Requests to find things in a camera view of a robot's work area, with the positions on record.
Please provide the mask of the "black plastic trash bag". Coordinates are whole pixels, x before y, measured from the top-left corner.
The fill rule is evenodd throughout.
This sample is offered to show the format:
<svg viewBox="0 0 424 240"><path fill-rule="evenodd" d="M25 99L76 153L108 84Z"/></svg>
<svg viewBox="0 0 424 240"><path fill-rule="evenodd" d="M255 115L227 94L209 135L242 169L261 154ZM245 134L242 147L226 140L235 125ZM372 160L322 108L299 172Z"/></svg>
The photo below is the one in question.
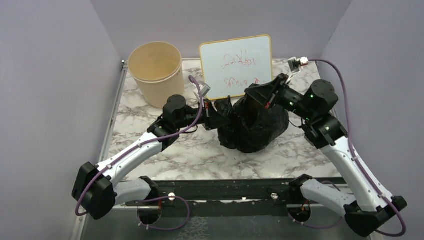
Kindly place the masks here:
<svg viewBox="0 0 424 240"><path fill-rule="evenodd" d="M230 124L217 129L220 145L245 154L257 153L282 135L289 127L289 113L275 105L265 109L248 95L232 104L230 98L214 102L218 113Z"/></svg>

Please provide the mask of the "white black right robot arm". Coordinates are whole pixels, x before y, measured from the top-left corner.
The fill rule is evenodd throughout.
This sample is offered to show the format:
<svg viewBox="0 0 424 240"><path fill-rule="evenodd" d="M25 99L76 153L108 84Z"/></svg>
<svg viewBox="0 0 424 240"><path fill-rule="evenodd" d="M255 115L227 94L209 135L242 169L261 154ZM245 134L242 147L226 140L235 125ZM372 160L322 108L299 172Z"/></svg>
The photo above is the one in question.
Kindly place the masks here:
<svg viewBox="0 0 424 240"><path fill-rule="evenodd" d="M377 180L351 144L348 131L331 114L339 98L329 81L315 80L305 94L288 83L288 76L280 74L269 83L250 85L245 94L266 109L280 106L304 120L301 129L306 140L332 162L351 190L342 193L304 174L290 182L289 199L296 204L306 200L321 204L361 237L377 232L407 206L406 200L392 195Z"/></svg>

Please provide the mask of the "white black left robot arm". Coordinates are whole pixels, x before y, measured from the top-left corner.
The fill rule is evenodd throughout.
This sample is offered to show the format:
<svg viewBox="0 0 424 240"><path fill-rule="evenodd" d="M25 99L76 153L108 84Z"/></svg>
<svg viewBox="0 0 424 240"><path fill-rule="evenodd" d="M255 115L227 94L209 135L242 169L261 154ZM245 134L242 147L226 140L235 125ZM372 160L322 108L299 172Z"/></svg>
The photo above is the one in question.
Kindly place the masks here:
<svg viewBox="0 0 424 240"><path fill-rule="evenodd" d="M202 125L207 131L230 124L230 119L214 109L208 99L201 99L198 108L186 104L181 95L172 95L162 109L162 115L133 144L117 155L96 165L86 162L77 174L72 197L77 201L75 214L89 214L98 220L114 206L140 200L152 205L157 200L154 183L148 177L124 181L132 170L149 158L171 146L181 134Z"/></svg>

